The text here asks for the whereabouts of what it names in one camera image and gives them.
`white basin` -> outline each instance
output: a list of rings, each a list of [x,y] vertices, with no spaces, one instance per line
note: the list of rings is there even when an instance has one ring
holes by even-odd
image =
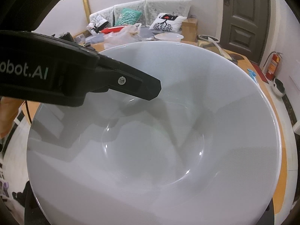
[[[239,67],[181,43],[102,52],[161,80],[152,101],[89,93],[43,104],[28,138],[30,183],[56,225],[255,224],[279,177],[274,112]]]

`floor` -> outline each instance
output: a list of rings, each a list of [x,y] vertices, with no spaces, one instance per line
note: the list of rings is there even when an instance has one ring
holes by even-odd
[[[275,225],[280,225],[289,214],[294,200],[298,175],[297,149],[292,125],[282,99],[273,94],[270,84],[265,83],[265,86],[271,95],[280,118],[286,144],[286,192],[282,209],[275,215]],[[26,118],[23,118],[12,136],[3,158],[3,174],[9,183],[10,193],[22,192],[28,181],[26,149],[29,129],[30,126]]]

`wooden door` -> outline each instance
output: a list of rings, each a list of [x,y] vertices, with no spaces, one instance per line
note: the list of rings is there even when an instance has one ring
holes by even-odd
[[[269,19],[270,0],[223,0],[221,46],[260,64]]]

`table surface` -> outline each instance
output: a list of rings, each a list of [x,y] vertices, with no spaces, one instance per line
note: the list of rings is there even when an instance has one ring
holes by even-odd
[[[186,43],[186,44],[190,44],[193,46],[197,46],[196,42],[189,42],[189,41],[182,41],[182,43]],[[96,51],[101,52],[104,50],[104,43],[97,43],[97,44],[92,44],[92,47],[94,47],[96,49]],[[241,55],[235,52],[231,52],[229,50],[225,50],[228,53],[233,53],[233,54],[237,54],[237,55]],[[253,65],[250,63],[250,61],[243,55],[241,55],[244,59],[242,60],[238,60],[238,66],[243,69],[246,73],[248,73],[247,69],[251,69],[254,72],[256,72],[255,68],[253,67]],[[263,91],[263,93],[265,94],[265,96],[267,97],[267,99],[269,100],[278,124],[279,124],[279,129],[280,129],[280,135],[281,135],[281,144],[282,144],[282,161],[281,161],[281,170],[280,170],[280,174],[279,174],[279,180],[276,186],[276,190],[275,193],[273,195],[273,203],[274,203],[274,214],[277,214],[280,212],[282,205],[283,205],[283,201],[284,201],[284,195],[285,195],[285,189],[286,189],[286,183],[287,183],[287,154],[286,154],[286,147],[285,147],[285,141],[284,141],[284,135],[283,135],[283,130],[282,130],[282,126],[280,123],[280,119],[278,116],[278,113],[276,111],[275,105],[272,101],[272,98],[270,96],[269,91],[267,90],[265,83],[261,80],[261,78],[259,76],[256,77],[259,86],[261,88],[261,90]],[[28,102],[29,108],[30,108],[30,114],[31,114],[31,118],[33,118],[39,104],[38,103],[33,103],[33,102]]]

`plastic bag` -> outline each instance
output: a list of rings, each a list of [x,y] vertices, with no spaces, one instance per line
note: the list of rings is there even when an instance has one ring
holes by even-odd
[[[104,35],[104,48],[109,49],[116,46],[142,41],[140,29],[142,24],[128,25],[117,33]]]

